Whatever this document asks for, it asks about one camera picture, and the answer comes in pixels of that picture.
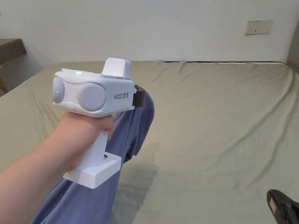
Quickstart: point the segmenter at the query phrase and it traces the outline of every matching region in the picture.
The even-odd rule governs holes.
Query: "hand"
[[[60,119],[53,136],[50,137],[62,144],[64,152],[70,157],[69,170],[72,170],[79,165],[83,154],[96,141],[101,131],[109,132],[108,139],[110,138],[113,125],[112,116],[94,118],[67,112]]]

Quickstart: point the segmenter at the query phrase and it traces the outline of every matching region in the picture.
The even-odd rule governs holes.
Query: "bed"
[[[0,98],[0,171],[45,140],[64,113],[52,106],[54,73],[100,73],[103,65],[56,64]],[[299,201],[292,68],[132,62],[132,79],[151,95],[155,118],[141,151],[123,166],[111,223],[274,224],[269,189]]]

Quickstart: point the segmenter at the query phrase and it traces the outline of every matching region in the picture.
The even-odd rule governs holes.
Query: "white handheld device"
[[[53,104],[68,111],[103,117],[143,106],[144,90],[130,79],[131,63],[108,58],[101,74],[62,69],[53,80]],[[95,189],[121,168],[121,157],[105,152],[108,133],[102,131],[80,165],[64,178]]]

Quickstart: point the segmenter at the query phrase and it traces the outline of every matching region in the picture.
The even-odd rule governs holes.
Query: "wall switch plate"
[[[270,33],[273,26],[273,20],[260,20],[247,22],[245,35]]]

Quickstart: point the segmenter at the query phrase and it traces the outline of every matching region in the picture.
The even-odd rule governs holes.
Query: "finger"
[[[107,132],[112,132],[114,128],[114,118],[109,115],[106,117],[101,117],[97,120],[97,128]]]

